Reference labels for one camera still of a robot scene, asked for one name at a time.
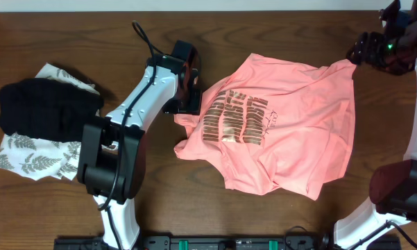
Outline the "pink cloth garment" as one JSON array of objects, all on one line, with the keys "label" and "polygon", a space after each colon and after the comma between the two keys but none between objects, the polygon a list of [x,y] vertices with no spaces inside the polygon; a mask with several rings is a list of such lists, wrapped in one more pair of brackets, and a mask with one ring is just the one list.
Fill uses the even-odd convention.
[{"label": "pink cloth garment", "polygon": [[253,53],[204,91],[200,115],[174,117],[187,134],[175,154],[208,161],[231,190],[315,200],[348,167],[354,71],[346,59],[317,68]]}]

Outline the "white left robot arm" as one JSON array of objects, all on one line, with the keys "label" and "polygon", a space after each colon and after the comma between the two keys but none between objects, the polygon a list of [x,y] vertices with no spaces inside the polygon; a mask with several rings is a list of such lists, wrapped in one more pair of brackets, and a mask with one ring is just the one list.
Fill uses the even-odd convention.
[{"label": "white left robot arm", "polygon": [[140,234],[135,196],[145,176],[146,132],[160,111],[199,115],[197,59],[196,48],[181,40],[171,54],[153,54],[126,100],[84,125],[77,179],[97,202],[105,233],[90,241],[56,241],[56,249],[135,249]]}]

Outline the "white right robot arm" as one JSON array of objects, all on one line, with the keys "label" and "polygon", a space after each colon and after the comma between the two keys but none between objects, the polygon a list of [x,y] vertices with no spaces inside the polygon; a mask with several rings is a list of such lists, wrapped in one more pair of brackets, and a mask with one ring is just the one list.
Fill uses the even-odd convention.
[{"label": "white right robot arm", "polygon": [[417,1],[392,1],[346,53],[356,65],[355,147],[322,249],[417,249]]}]

